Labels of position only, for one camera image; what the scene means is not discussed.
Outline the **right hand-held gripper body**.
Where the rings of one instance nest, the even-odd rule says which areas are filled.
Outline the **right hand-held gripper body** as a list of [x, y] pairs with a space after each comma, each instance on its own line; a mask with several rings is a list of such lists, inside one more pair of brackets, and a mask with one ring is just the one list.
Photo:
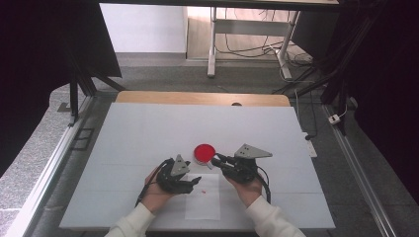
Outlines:
[[272, 157], [271, 152], [262, 150], [260, 148], [243, 144], [233, 156], [235, 164], [225, 163], [228, 168], [222, 170], [223, 174], [239, 184], [247, 184], [252, 182], [258, 175], [256, 160], [258, 158]]

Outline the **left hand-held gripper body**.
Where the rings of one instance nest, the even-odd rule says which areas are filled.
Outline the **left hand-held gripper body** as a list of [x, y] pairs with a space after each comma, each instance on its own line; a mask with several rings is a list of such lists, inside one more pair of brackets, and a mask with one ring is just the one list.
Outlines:
[[182, 178], [190, 172], [185, 166], [185, 160], [178, 154], [175, 159], [170, 158], [163, 162], [163, 166], [157, 174], [157, 184], [169, 194], [189, 194], [193, 187], [190, 181], [183, 181]]

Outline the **round red ink pad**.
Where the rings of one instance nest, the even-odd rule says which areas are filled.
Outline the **round red ink pad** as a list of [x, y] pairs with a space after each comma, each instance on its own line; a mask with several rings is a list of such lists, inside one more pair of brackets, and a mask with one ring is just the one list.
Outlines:
[[198, 164], [205, 165], [215, 155], [215, 149], [210, 144], [200, 144], [194, 149], [194, 158]]

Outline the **white paper sheet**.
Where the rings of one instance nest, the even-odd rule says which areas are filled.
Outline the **white paper sheet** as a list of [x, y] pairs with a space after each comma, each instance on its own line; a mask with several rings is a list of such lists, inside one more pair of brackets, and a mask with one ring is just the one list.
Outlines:
[[201, 177], [194, 190], [186, 196], [185, 218], [220, 220], [219, 175], [188, 174], [187, 180]]

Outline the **person's left hand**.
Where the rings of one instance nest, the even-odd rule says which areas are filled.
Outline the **person's left hand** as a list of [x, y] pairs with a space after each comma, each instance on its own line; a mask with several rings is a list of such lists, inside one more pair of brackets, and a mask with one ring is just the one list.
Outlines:
[[175, 194], [166, 193], [159, 187], [155, 182], [156, 178], [153, 176], [154, 173], [155, 170], [144, 181], [147, 189], [141, 200], [141, 203], [152, 213], [158, 212], [170, 198], [175, 196]]

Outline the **person's right hand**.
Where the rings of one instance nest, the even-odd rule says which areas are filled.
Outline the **person's right hand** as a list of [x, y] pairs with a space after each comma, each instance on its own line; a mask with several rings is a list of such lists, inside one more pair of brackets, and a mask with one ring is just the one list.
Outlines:
[[230, 178], [227, 181], [235, 187], [240, 200], [246, 207], [249, 207], [258, 197], [262, 195], [262, 184], [258, 180], [254, 180], [248, 184], [239, 184]]

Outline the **white foam board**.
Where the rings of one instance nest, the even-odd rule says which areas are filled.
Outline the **white foam board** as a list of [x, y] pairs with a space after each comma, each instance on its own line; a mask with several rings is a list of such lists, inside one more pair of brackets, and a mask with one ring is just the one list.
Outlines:
[[303, 229], [334, 225], [291, 107], [114, 103], [60, 222], [72, 230], [103, 230], [130, 213], [148, 174], [162, 161], [194, 159], [200, 144], [231, 156], [243, 144], [270, 152], [258, 160], [268, 174], [271, 203]]

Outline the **wooden table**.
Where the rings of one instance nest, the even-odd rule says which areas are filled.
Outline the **wooden table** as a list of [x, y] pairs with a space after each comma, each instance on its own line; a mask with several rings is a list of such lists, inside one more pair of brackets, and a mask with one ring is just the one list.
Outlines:
[[284, 95], [157, 91], [122, 91], [118, 93], [116, 102], [212, 106], [240, 104], [248, 107], [289, 107], [291, 105], [289, 98]]

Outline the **white power strip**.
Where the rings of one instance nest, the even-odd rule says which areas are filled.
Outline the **white power strip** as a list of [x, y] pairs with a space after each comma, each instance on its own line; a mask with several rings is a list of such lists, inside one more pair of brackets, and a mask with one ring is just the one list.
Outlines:
[[307, 132], [304, 132], [302, 135], [303, 135], [303, 137], [304, 137], [304, 139], [306, 141], [306, 145], [307, 145], [307, 150], [308, 150], [309, 156], [311, 158], [317, 158], [318, 157], [317, 152], [316, 152], [316, 150], [315, 150], [315, 148], [313, 146], [313, 143], [311, 141], [311, 139], [313, 138], [313, 136], [312, 135], [309, 135]]

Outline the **black metal stand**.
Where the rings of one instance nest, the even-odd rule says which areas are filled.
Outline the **black metal stand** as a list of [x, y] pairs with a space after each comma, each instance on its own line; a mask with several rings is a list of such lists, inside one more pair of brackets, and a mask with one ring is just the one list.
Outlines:
[[314, 59], [305, 63], [307, 70], [288, 85], [276, 90], [276, 93], [284, 94], [319, 69], [320, 79], [300, 88], [290, 97], [302, 96], [325, 85], [326, 89], [320, 96], [321, 103], [331, 104], [339, 97], [338, 112], [344, 113], [347, 94], [344, 73], [373, 22], [373, 8], [354, 4], [341, 12], [299, 13], [292, 40]]
[[122, 77], [122, 72], [117, 60], [116, 53], [94, 53], [92, 58], [86, 55], [78, 55], [75, 50], [67, 49], [65, 58], [70, 68], [69, 92], [70, 92], [70, 126], [79, 121], [78, 89], [85, 96], [92, 97], [97, 93], [97, 87], [93, 79], [97, 78], [117, 91], [123, 91], [124, 86], [112, 80], [112, 77]]

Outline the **black curtain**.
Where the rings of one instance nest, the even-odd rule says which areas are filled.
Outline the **black curtain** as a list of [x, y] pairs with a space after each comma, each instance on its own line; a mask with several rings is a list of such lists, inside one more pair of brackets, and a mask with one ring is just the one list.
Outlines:
[[355, 120], [419, 204], [419, 0], [381, 0], [344, 73]]
[[0, 176], [77, 73], [122, 75], [99, 3], [0, 0]]

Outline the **aluminium floor rail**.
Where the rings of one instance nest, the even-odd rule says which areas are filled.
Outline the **aluminium floor rail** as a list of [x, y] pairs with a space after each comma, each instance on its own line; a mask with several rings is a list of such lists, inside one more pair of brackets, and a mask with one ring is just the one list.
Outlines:
[[398, 237], [348, 137], [336, 125], [330, 124], [330, 126], [381, 237]]
[[76, 121], [69, 121], [65, 124], [65, 130], [62, 132], [60, 139], [57, 141], [54, 150], [45, 163], [25, 202], [18, 208], [16, 218], [11, 223], [4, 237], [24, 237], [28, 233], [37, 214], [37, 210], [42, 203], [42, 199], [47, 193], [48, 187], [76, 136], [79, 127], [83, 123], [93, 100], [94, 98], [92, 96], [86, 96], [78, 108], [81, 113], [80, 117]]

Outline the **white metal desk frame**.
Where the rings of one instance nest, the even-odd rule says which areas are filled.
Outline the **white metal desk frame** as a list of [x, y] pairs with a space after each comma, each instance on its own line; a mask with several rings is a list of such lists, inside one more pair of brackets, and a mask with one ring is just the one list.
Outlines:
[[274, 53], [280, 64], [281, 75], [285, 80], [291, 80], [292, 75], [286, 63], [286, 53], [298, 15], [299, 11], [295, 11], [288, 22], [219, 19], [216, 15], [216, 8], [211, 7], [208, 78], [213, 78], [215, 75], [215, 36], [217, 34], [225, 34], [283, 37], [281, 48], [275, 49]]

